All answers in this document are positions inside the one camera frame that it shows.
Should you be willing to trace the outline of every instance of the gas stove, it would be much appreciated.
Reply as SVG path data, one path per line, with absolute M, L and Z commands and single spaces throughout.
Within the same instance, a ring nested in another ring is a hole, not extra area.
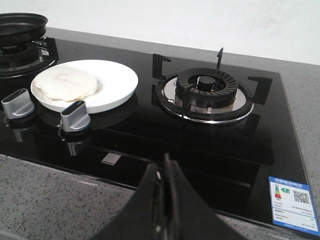
M 169 153 L 216 213 L 284 230 L 273 224 L 269 177 L 308 183 L 279 73 L 221 64 L 222 51 L 215 63 L 53 41 L 47 68 L 113 61 L 135 71 L 137 88 L 122 105 L 90 114 L 90 127 L 79 134 L 61 131 L 60 113 L 32 94 L 28 117 L 6 119 L 0 106 L 0 153 L 129 189 Z M 0 98 L 30 92 L 42 70 L 0 75 Z

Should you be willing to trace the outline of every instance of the white plate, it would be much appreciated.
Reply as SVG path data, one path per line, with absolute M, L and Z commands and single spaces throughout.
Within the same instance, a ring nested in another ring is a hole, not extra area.
M 78 69 L 91 74 L 97 80 L 98 91 L 84 99 L 88 114 L 101 113 L 120 106 L 134 94 L 138 85 L 137 74 L 131 68 L 114 61 L 78 60 L 58 64 L 52 68 L 58 67 Z M 60 113 L 73 103 L 48 98 L 36 87 L 34 80 L 31 83 L 31 92 L 43 106 L 55 112 Z

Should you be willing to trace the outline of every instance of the silver knob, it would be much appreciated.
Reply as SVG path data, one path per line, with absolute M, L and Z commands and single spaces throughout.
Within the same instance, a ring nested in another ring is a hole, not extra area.
M 79 132 L 90 124 L 85 101 L 75 101 L 60 113 L 61 127 L 65 132 Z
M 20 119 L 30 115 L 35 105 L 27 89 L 22 88 L 1 100 L 4 114 L 8 119 Z

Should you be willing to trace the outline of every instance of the qr code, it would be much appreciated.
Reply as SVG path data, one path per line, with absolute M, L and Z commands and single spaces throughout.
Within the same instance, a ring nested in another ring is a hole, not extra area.
M 298 203 L 310 204 L 309 195 L 305 192 L 299 192 L 299 191 L 293 190 L 293 197 L 294 197 L 294 200 Z

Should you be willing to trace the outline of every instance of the white wall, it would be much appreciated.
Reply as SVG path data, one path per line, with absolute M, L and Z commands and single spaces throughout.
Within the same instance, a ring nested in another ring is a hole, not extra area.
M 48 27 L 320 65 L 319 0 L 0 0 Z

